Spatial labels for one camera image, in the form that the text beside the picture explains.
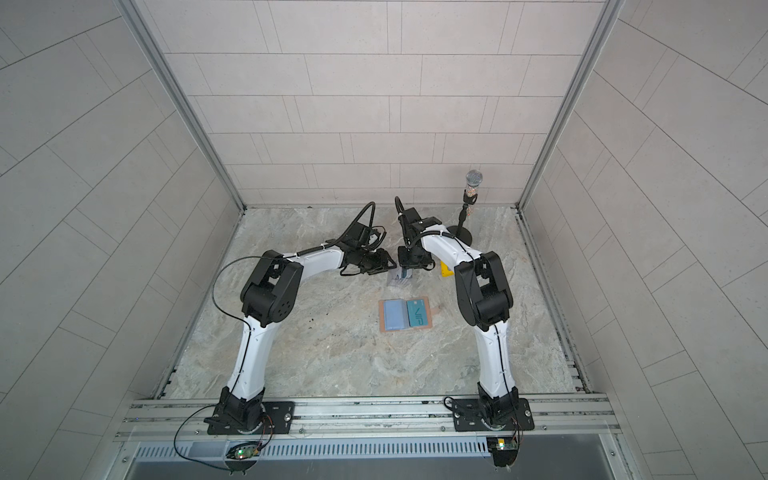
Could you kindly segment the clear acrylic card box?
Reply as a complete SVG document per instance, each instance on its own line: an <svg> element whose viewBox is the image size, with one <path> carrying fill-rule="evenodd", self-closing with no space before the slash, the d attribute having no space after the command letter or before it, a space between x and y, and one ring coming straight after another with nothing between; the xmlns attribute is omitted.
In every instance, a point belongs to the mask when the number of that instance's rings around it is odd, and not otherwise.
<svg viewBox="0 0 768 480"><path fill-rule="evenodd" d="M412 284L412 279L412 269L398 267L388 272L387 286L393 288L404 288Z"/></svg>

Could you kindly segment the teal VIP card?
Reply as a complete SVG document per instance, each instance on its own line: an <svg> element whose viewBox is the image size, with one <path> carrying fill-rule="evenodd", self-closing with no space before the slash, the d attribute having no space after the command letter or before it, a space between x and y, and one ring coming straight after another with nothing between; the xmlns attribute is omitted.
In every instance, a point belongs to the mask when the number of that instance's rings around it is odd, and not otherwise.
<svg viewBox="0 0 768 480"><path fill-rule="evenodd" d="M430 308L426 298L407 300L406 309L410 328L428 328L431 325Z"/></svg>

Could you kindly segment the brown leather card holder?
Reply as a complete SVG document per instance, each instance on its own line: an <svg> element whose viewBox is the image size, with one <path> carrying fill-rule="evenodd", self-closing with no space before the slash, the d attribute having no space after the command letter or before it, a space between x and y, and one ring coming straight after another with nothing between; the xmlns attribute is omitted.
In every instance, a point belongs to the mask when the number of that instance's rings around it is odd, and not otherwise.
<svg viewBox="0 0 768 480"><path fill-rule="evenodd" d="M410 328L408 325L408 316L406 309L406 299L388 299L379 301L379 328L381 332L394 332L409 329L428 329L433 326L431 308L431 325L428 328Z"/></svg>

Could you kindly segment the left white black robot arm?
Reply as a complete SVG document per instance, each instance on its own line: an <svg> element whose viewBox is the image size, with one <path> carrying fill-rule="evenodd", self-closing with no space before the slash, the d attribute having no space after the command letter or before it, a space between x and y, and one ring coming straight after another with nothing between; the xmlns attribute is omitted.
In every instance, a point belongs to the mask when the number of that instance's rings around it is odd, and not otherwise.
<svg viewBox="0 0 768 480"><path fill-rule="evenodd" d="M213 414L204 419L209 434L249 434L265 424L262 401L269 354L280 323L295 307L301 283L350 265L368 275L396 268L381 247L385 237L384 227L355 220L338 239L297 253L268 250L259 256L240 293L243 336L235 369Z"/></svg>

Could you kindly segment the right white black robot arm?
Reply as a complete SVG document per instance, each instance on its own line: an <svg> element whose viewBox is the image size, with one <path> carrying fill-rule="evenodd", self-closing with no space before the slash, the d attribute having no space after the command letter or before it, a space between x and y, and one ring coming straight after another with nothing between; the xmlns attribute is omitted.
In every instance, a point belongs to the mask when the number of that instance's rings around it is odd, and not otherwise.
<svg viewBox="0 0 768 480"><path fill-rule="evenodd" d="M491 428L516 419L519 392L512 376L507 322L514 300L498 254L470 247L435 217L395 199L403 244L398 263L403 269L430 270L437 262L453 272L457 306L472 327L480 359L478 397L481 418Z"/></svg>

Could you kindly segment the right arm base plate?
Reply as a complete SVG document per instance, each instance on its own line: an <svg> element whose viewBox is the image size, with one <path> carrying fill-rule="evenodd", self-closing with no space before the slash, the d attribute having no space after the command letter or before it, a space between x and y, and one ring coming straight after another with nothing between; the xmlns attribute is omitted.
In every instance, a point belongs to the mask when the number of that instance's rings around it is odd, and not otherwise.
<svg viewBox="0 0 768 480"><path fill-rule="evenodd" d="M523 397L514 405L504 400L498 406L477 397L445 397L443 404L451 412L457 432L527 432L535 429L532 410Z"/></svg>

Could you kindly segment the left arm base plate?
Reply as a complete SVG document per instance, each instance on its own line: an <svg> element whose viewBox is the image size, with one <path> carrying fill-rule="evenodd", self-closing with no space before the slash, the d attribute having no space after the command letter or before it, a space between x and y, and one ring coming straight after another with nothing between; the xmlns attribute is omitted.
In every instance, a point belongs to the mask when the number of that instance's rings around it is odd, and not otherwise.
<svg viewBox="0 0 768 480"><path fill-rule="evenodd" d="M216 405L204 423L209 435L288 434L295 407L291 401L259 402L240 410Z"/></svg>

